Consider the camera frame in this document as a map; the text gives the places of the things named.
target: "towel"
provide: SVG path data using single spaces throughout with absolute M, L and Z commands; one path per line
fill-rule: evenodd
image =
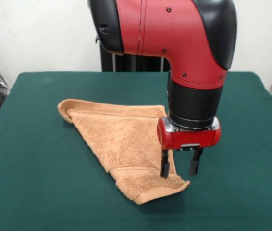
M 160 177 L 161 146 L 156 127 L 163 106 L 125 106 L 67 99 L 61 116 L 74 124 L 116 186 L 140 205 L 184 190 L 189 181 L 177 175 L 169 151 L 168 178 Z

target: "green table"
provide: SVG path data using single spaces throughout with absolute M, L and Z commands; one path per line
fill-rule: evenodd
M 105 173 L 57 104 L 167 104 L 167 74 L 23 73 L 0 110 L 0 231 L 272 230 L 272 98 L 249 72 L 230 73 L 218 110 L 222 136 L 174 154 L 185 191 L 136 205 Z

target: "white wall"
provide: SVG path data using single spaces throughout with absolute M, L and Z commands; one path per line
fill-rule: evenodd
M 272 84 L 272 1 L 235 0 L 238 38 L 232 70 Z M 12 85 L 24 71 L 100 71 L 87 0 L 0 0 L 0 71 Z

